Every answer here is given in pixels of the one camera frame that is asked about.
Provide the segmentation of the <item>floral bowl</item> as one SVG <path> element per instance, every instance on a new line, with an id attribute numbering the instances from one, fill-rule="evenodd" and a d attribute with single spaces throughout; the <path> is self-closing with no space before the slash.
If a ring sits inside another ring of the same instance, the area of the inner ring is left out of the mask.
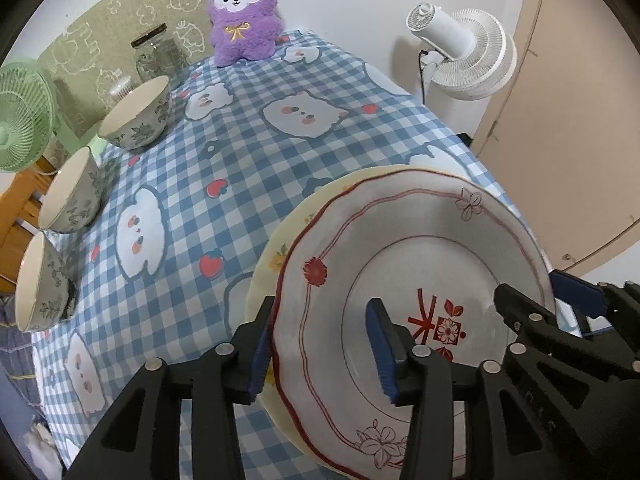
<path id="1" fill-rule="evenodd" d="M 15 319 L 23 333 L 44 332 L 75 313 L 77 287 L 66 263 L 42 231 L 32 237 L 15 289 Z"/>
<path id="2" fill-rule="evenodd" d="M 85 146 L 66 160 L 43 197 L 40 229 L 61 234 L 80 231 L 96 218 L 101 195 L 100 168 Z"/>
<path id="3" fill-rule="evenodd" d="M 164 131 L 171 105 L 170 80 L 167 76 L 145 81 L 105 116 L 98 135 L 123 150 L 144 148 Z"/>

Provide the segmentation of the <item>white plate with red rim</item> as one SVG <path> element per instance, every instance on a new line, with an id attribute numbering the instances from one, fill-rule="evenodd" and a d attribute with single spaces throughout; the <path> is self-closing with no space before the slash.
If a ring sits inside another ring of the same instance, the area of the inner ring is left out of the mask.
<path id="1" fill-rule="evenodd" d="M 529 228 L 469 180 L 395 168 L 326 200 L 288 248 L 272 336 L 278 393 L 311 454 L 356 479 L 400 475 L 411 413 L 378 379 L 369 300 L 416 344 L 475 366 L 515 338 L 494 305 L 502 284 L 555 307 Z"/>

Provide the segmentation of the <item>white crumpled cloth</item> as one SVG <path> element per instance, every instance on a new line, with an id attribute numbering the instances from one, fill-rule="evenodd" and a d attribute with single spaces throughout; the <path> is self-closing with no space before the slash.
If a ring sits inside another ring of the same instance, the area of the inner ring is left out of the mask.
<path id="1" fill-rule="evenodd" d="M 43 478 L 54 480 L 63 477 L 63 463 L 50 431 L 41 422 L 33 422 L 24 434 L 26 448 L 29 450 L 36 471 Z"/>

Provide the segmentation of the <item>grey plaid pillow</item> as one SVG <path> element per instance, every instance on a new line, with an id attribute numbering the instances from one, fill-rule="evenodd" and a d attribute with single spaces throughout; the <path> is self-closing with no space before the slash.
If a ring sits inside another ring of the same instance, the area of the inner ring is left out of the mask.
<path id="1" fill-rule="evenodd" d="M 34 346 L 30 335 L 17 328 L 13 295 L 1 295 L 0 323 L 1 365 L 6 376 L 26 403 L 40 410 L 41 394 L 32 359 Z"/>

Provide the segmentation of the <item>blue checkered tablecloth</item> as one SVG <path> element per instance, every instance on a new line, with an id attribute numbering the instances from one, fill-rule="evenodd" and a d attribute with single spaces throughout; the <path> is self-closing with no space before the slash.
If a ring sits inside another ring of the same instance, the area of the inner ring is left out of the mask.
<path id="1" fill-rule="evenodd" d="M 160 140 L 102 152 L 90 226 L 51 238 L 78 290 L 73 317 L 34 338 L 63 462 L 145 360 L 190 360 L 228 338 L 271 234 L 307 196 L 364 168 L 409 164 L 506 198 L 433 112 L 310 32 L 285 34 L 269 60 L 198 62 Z"/>

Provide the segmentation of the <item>beige door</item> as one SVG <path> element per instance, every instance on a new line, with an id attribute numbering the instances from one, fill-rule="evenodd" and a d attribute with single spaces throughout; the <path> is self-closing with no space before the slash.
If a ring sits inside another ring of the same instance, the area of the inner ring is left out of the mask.
<path id="1" fill-rule="evenodd" d="M 523 0 L 518 67 L 472 148 L 551 263 L 639 274 L 639 55 L 603 0 Z"/>

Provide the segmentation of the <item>orange wooden bed headboard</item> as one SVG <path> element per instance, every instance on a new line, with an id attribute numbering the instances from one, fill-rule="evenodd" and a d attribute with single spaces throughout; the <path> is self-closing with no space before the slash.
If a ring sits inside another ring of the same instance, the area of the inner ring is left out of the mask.
<path id="1" fill-rule="evenodd" d="M 17 174 L 1 174 L 1 292 L 15 292 L 24 253 L 38 231 L 44 194 L 56 168 L 40 157 L 35 165 Z"/>

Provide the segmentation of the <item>white desk fan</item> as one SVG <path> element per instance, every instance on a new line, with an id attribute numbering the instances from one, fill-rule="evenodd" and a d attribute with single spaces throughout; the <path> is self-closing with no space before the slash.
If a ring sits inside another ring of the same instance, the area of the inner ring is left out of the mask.
<path id="1" fill-rule="evenodd" d="M 447 13 L 424 2 L 410 11 L 406 25 L 428 45 L 419 55 L 424 93 L 435 86 L 456 100 L 486 99 L 510 81 L 518 65 L 512 36 L 484 10 Z"/>

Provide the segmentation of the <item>green desk fan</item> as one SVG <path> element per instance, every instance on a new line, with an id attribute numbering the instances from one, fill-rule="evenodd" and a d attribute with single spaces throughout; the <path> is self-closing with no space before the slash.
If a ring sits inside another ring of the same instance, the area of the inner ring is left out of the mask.
<path id="1" fill-rule="evenodd" d="M 98 154 L 105 141 L 97 122 L 78 138 L 61 107 L 61 93 L 49 72 L 33 58 L 1 67 L 1 171 L 17 174 L 43 155 L 52 136 L 70 155 L 84 146 Z"/>

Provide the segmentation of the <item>cotton swab container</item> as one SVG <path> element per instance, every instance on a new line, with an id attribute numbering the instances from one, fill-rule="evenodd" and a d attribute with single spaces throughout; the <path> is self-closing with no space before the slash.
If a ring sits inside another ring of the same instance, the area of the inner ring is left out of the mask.
<path id="1" fill-rule="evenodd" d="M 110 98 L 111 104 L 115 105 L 120 102 L 123 98 L 126 98 L 129 93 L 134 91 L 134 82 L 132 81 L 130 76 L 120 77 L 118 81 L 115 81 L 112 84 L 110 90 L 108 90 L 107 95 Z"/>

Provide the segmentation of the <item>glass jar with black lid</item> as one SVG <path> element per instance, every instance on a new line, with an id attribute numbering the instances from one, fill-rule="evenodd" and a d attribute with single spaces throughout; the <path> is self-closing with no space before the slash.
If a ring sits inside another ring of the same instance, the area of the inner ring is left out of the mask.
<path id="1" fill-rule="evenodd" d="M 183 83 L 188 68 L 186 55 L 167 35 L 165 23 L 155 25 L 130 44 L 134 48 L 134 67 L 142 82 L 167 76 L 173 89 Z"/>

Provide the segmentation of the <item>purple plush bunny toy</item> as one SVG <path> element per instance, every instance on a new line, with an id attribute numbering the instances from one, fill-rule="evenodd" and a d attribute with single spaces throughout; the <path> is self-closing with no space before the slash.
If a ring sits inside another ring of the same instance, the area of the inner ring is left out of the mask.
<path id="1" fill-rule="evenodd" d="M 277 4 L 278 0 L 209 0 L 207 13 L 213 25 L 209 41 L 218 67 L 274 55 L 283 32 Z"/>

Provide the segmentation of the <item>green cartoon wall mat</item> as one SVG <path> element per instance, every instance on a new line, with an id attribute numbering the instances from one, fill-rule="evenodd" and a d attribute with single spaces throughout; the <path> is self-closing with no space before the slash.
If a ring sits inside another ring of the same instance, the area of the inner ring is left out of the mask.
<path id="1" fill-rule="evenodd" d="M 154 26 L 178 44 L 189 63 L 213 53 L 208 0 L 101 0 L 66 27 L 38 56 L 58 88 L 70 128 L 82 136 L 112 107 L 108 94 L 137 76 L 131 43 Z"/>

